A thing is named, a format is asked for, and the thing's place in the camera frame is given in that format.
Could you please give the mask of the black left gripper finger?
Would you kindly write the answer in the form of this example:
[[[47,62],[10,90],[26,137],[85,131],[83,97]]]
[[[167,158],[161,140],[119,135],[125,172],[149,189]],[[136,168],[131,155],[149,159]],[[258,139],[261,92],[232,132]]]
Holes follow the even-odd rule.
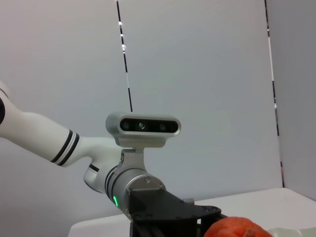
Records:
[[[134,219],[130,223],[131,237],[166,237],[173,220],[144,221]]]
[[[215,214],[215,215],[210,215],[210,216],[198,219],[197,236],[203,237],[212,224],[226,217],[227,216],[224,214]]]

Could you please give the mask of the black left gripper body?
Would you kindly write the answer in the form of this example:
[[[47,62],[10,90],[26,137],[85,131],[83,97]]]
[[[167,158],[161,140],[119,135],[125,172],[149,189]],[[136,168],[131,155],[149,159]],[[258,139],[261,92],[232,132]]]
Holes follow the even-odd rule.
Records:
[[[131,221],[173,220],[167,237],[197,237],[198,219],[221,214],[218,207],[185,202],[166,190],[132,191],[128,210]]]

